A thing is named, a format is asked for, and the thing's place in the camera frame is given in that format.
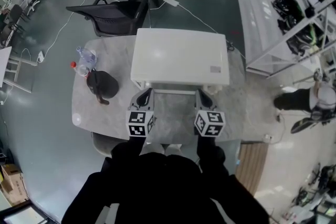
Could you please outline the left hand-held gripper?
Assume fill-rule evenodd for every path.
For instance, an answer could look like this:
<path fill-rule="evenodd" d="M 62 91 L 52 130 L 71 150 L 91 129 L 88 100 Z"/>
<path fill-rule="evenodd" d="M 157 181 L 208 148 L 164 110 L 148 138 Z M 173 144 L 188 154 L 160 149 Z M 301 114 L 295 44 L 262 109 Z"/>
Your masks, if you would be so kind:
<path fill-rule="evenodd" d="M 126 127 L 129 137 L 148 137 L 155 125 L 154 90 L 146 88 L 136 93 L 126 112 Z"/>

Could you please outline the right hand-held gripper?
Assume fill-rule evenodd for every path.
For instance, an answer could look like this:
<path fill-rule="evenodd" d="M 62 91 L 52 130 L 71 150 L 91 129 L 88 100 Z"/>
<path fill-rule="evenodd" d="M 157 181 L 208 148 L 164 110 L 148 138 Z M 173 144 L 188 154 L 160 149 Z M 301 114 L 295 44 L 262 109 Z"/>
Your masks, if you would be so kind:
<path fill-rule="evenodd" d="M 194 127 L 202 137 L 221 136 L 226 125 L 224 112 L 217 109 L 216 100 L 208 92 L 197 89 L 195 92 L 195 107 L 198 110 Z"/>

